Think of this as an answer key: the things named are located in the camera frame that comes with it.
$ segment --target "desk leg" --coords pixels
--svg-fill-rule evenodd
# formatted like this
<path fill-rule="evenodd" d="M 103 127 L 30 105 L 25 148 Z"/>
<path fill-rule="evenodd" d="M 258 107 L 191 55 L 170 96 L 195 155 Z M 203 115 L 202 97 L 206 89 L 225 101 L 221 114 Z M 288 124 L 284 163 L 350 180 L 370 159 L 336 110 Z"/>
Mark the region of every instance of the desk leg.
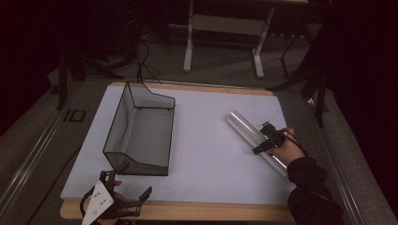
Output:
<path fill-rule="evenodd" d="M 271 24 L 271 19 L 273 16 L 275 8 L 272 7 L 269 9 L 267 19 L 264 21 L 264 26 L 260 34 L 260 40 L 258 41 L 257 48 L 253 49 L 253 60 L 254 60 L 254 66 L 255 66 L 255 73 L 257 75 L 257 78 L 263 79 L 264 78 L 264 71 L 263 71 L 263 66 L 261 64 L 261 58 L 260 58 L 260 52 L 261 49 L 263 48 L 264 40 L 266 39 L 267 32 L 269 29 L 269 26 Z"/>
<path fill-rule="evenodd" d="M 193 18 L 193 0 L 190 1 L 190 16 L 188 19 L 188 43 L 187 50 L 185 51 L 185 59 L 184 59 L 184 72 L 191 71 L 191 61 L 192 61 L 192 18 Z"/>

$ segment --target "transparent cylinder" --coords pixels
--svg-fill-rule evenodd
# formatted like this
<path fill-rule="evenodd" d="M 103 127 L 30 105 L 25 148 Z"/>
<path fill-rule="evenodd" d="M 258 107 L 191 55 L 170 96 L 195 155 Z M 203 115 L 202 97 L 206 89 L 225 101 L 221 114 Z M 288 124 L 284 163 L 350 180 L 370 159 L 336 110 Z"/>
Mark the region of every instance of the transparent cylinder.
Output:
<path fill-rule="evenodd" d="M 228 114 L 226 120 L 252 146 L 252 148 L 257 147 L 267 140 L 267 138 L 238 111 L 233 111 Z M 260 153 L 260 155 L 283 177 L 287 176 L 286 166 L 276 157 L 270 156 L 265 152 Z"/>

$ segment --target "table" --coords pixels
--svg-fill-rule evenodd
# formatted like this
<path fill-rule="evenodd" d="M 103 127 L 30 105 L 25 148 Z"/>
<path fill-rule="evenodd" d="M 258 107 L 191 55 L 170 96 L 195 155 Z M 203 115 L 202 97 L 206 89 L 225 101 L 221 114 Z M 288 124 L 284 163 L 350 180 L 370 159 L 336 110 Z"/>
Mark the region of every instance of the table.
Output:
<path fill-rule="evenodd" d="M 172 86 L 172 85 L 156 85 L 150 84 L 149 88 L 172 88 L 174 90 L 182 90 L 182 91 L 192 91 L 201 92 L 201 93 L 215 93 L 217 95 L 226 94 L 226 95 L 234 95 L 237 97 L 237 94 L 242 97 L 261 97 L 261 96 L 272 96 L 272 94 L 268 91 L 264 90 L 246 90 L 246 89 L 233 89 L 233 88 L 214 88 L 214 87 L 193 87 L 193 86 Z M 257 160 L 259 159 L 260 171 L 266 170 L 267 168 L 261 168 L 262 166 L 269 166 L 263 158 L 256 156 L 254 154 L 246 154 L 246 155 L 253 155 L 254 158 Z M 289 183 L 285 178 L 281 177 L 276 171 L 272 171 L 275 174 L 271 174 L 269 177 L 276 177 L 272 179 L 279 179 L 281 180 L 281 184 Z M 254 189 L 260 189 L 261 191 L 263 188 L 267 188 L 265 186 L 258 186 L 254 187 Z M 273 184 L 270 184 L 271 189 L 274 189 L 276 192 L 280 192 L 282 190 L 277 190 L 273 187 Z M 142 214 L 139 219 L 171 219 L 171 220 L 287 220 L 292 221 L 292 217 L 285 206 L 285 201 L 290 193 L 292 186 L 289 187 L 286 191 L 283 191 L 283 198 L 273 200 L 276 203 L 280 203 L 280 205 L 263 205 L 258 203 L 240 203 L 243 202 L 242 200 L 235 200 L 233 203 L 218 203 L 214 202 L 168 202 L 168 201 L 150 201 L 145 202 L 142 208 Z M 63 218 L 80 218 L 81 213 L 79 211 L 78 204 L 80 203 L 80 199 L 77 198 L 66 198 L 64 204 L 61 208 L 61 216 Z"/>
<path fill-rule="evenodd" d="M 184 67 L 185 72 L 191 71 L 191 59 L 192 59 L 192 32 L 196 30 L 207 30 L 217 32 L 236 33 L 244 35 L 255 35 L 259 36 L 258 44 L 253 48 L 253 61 L 257 78 L 264 78 L 264 71 L 261 63 L 260 52 L 263 48 L 264 41 L 267 36 L 267 32 L 271 23 L 275 7 L 273 4 L 308 4 L 307 0 L 261 0 L 255 1 L 260 3 L 271 4 L 270 9 L 267 12 L 267 16 L 263 21 L 260 20 L 247 20 L 247 19 L 236 19 L 226 18 L 217 16 L 198 15 L 193 13 L 193 0 L 190 1 L 190 11 L 188 20 L 188 43 L 185 51 Z"/>

